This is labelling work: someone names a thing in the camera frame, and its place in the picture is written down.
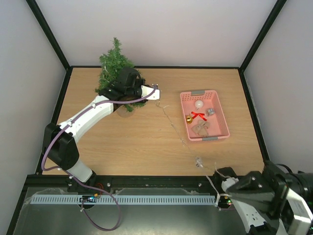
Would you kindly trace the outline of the clear battery box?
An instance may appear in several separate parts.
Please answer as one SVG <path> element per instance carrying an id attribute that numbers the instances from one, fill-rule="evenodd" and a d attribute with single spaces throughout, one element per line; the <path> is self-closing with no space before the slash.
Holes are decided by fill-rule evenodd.
<path id="1" fill-rule="evenodd" d="M 200 157 L 195 158 L 195 165 L 197 168 L 203 168 L 202 159 Z"/>

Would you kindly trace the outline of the pink plastic basket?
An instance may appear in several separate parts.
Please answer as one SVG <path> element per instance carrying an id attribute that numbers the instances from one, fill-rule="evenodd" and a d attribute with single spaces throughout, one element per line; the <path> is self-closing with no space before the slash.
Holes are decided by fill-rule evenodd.
<path id="1" fill-rule="evenodd" d="M 180 93 L 187 137 L 192 142 L 217 141 L 230 137 L 223 109 L 215 90 Z"/>

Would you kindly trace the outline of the clear string lights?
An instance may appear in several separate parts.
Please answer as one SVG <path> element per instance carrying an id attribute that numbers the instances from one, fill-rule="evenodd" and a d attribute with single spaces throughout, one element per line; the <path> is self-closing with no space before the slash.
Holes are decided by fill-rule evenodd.
<path id="1" fill-rule="evenodd" d="M 203 67 L 204 69 L 213 69 L 213 67 L 211 68 L 211 67 Z M 203 69 L 202 67 L 200 68 L 200 67 L 177 67 L 177 66 L 138 66 L 138 67 L 134 67 L 134 68 L 131 68 L 131 69 L 133 69 L 133 70 L 135 70 L 135 72 L 137 72 L 138 74 L 140 74 L 140 71 L 138 71 L 138 70 L 136 70 L 136 69 Z M 104 63 L 104 66 L 102 67 L 102 70 L 103 71 L 105 71 L 105 73 L 107 73 L 108 74 L 108 76 L 110 76 L 110 77 L 113 77 L 109 72 L 108 72 L 108 70 L 107 70 L 107 68 L 106 68 L 106 62 Z M 117 80 L 117 78 L 116 79 L 111 79 L 111 80 L 108 80 L 107 81 L 107 83 L 109 83 L 109 82 L 113 82 L 113 81 L 115 81 L 115 80 Z M 132 106 L 132 104 L 139 104 L 139 103 L 144 103 L 144 101 L 148 101 L 147 99 L 143 99 L 143 98 L 140 98 L 140 99 L 142 99 L 142 100 L 140 100 L 140 101 L 136 101 L 135 102 L 135 99 L 134 98 L 129 98 L 129 97 L 124 97 L 124 98 L 119 98 L 118 99 L 118 102 L 117 101 L 114 101 L 114 104 L 115 104 L 115 106 L 122 106 L 122 107 L 124 107 L 125 108 L 125 106 L 127 106 L 127 107 L 131 107 Z M 160 101 L 158 101 L 158 102 L 156 102 L 156 101 L 154 101 L 154 103 L 155 103 L 155 105 L 157 106 L 157 107 L 159 107 L 159 108 L 161 108 L 162 110 L 163 110 L 163 112 L 164 112 L 164 114 L 166 115 L 166 117 L 168 118 L 168 120 L 170 121 L 170 124 L 171 124 L 171 126 L 174 128 L 174 130 L 176 131 L 176 133 L 178 134 L 178 137 L 179 137 L 179 139 L 181 140 L 181 142 L 182 142 L 182 144 L 184 145 L 184 147 L 187 147 L 188 149 L 189 149 L 189 151 L 191 152 L 191 153 L 193 153 L 192 152 L 192 150 L 190 149 L 190 147 L 188 146 L 188 144 L 185 142 L 185 140 L 181 137 L 181 135 L 180 135 L 180 133 L 179 133 L 179 131 L 177 130 L 177 128 L 175 127 L 175 125 L 173 124 L 173 122 L 170 120 L 170 118 L 169 118 L 169 116 L 166 114 L 166 112 L 165 112 L 165 108 L 166 107 L 169 107 L 169 105 L 167 105 L 167 106 L 164 106 L 164 107 L 160 107 Z M 214 167 L 215 167 L 215 172 L 216 173 L 218 173 L 218 174 L 220 174 L 220 176 L 222 176 L 222 178 L 224 177 L 224 178 L 227 178 L 228 176 L 224 176 L 223 174 L 221 174 L 218 170 L 217 170 L 217 168 L 216 168 L 216 163 L 215 163 L 215 165 L 214 165 Z M 218 190 L 215 188 L 215 186 L 214 186 L 214 184 L 213 184 L 213 182 L 212 182 L 212 180 L 211 179 L 209 179 L 209 176 L 207 176 L 206 175 L 206 178 L 209 180 L 209 182 L 210 182 L 210 184 L 211 184 L 211 186 L 212 186 L 212 188 L 215 190 L 215 192 L 216 192 L 216 194 L 217 194 L 217 196 L 215 197 L 216 199 L 215 199 L 215 204 L 214 204 L 214 206 L 219 210 L 219 211 L 230 211 L 231 209 L 230 208 L 221 208 L 219 205 L 218 205 L 218 203 L 219 203 L 219 201 L 220 201 L 220 199 L 221 199 L 221 196 L 222 196 L 222 199 L 225 199 L 226 198 L 226 196 L 227 196 L 227 194 L 225 194 L 225 193 L 219 193 L 218 192 Z"/>

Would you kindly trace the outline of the silver gift box ornament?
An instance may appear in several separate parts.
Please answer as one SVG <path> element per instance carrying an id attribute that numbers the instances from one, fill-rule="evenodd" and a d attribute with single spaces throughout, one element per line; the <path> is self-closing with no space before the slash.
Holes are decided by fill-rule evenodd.
<path id="1" fill-rule="evenodd" d="M 215 111 L 214 111 L 213 108 L 209 108 L 209 109 L 206 110 L 206 114 L 207 114 L 207 116 L 209 117 L 209 116 L 214 115 L 214 114 L 215 114 Z"/>

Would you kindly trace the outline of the small green christmas tree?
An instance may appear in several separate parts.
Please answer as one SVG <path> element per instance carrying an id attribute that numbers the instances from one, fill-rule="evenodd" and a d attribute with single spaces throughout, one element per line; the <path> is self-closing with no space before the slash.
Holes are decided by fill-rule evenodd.
<path id="1" fill-rule="evenodd" d="M 95 92 L 114 101 L 141 98 L 140 87 L 146 80 L 134 68 L 133 62 L 122 54 L 121 42 L 114 37 L 112 43 L 113 47 L 99 57 L 102 70 Z"/>

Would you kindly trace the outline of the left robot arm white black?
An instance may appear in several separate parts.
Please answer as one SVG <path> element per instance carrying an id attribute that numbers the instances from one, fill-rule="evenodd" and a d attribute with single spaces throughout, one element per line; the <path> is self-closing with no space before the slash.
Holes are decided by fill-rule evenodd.
<path id="1" fill-rule="evenodd" d="M 144 104 L 149 99 L 159 99 L 158 86 L 146 85 L 136 69 L 122 68 L 84 109 L 60 124 L 50 123 L 46 126 L 42 171 L 62 170 L 82 187 L 95 189 L 96 174 L 80 160 L 78 141 L 97 122 L 120 106 Z"/>

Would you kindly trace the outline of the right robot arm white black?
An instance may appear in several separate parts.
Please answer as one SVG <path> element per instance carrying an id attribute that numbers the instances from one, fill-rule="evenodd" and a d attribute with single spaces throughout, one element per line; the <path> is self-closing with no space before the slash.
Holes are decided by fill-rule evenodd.
<path id="1" fill-rule="evenodd" d="M 216 169 L 216 203 L 223 197 L 239 214 L 248 235 L 311 235 L 313 175 L 294 173 L 265 161 L 262 172 L 237 176 L 231 167 Z"/>

